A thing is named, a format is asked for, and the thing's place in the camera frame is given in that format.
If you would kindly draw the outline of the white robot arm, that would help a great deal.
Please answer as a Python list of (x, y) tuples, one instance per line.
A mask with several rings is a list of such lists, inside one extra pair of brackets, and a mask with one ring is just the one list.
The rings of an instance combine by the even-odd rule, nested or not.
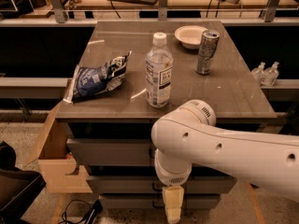
[(215, 126), (213, 109), (190, 100), (151, 129), (156, 174), (164, 184), (169, 224), (180, 221), (184, 189), (195, 164), (299, 201), (299, 137), (230, 131)]

